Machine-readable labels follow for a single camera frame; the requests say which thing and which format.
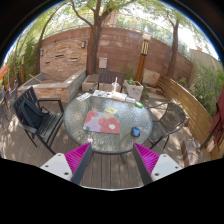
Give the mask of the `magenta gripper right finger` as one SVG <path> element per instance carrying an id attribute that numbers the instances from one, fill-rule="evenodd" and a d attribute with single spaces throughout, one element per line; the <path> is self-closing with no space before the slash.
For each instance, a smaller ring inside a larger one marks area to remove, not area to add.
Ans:
<path id="1" fill-rule="evenodd" d="M 137 143 L 133 144 L 132 153 L 144 185 L 182 169 L 169 155 L 159 155 Z"/>

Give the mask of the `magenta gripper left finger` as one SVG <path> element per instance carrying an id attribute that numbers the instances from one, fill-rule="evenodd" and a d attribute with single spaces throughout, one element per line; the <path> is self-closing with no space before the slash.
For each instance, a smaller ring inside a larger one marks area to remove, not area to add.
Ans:
<path id="1" fill-rule="evenodd" d="M 91 143 L 87 143 L 66 154 L 57 153 L 41 169 L 79 185 L 91 155 Z"/>

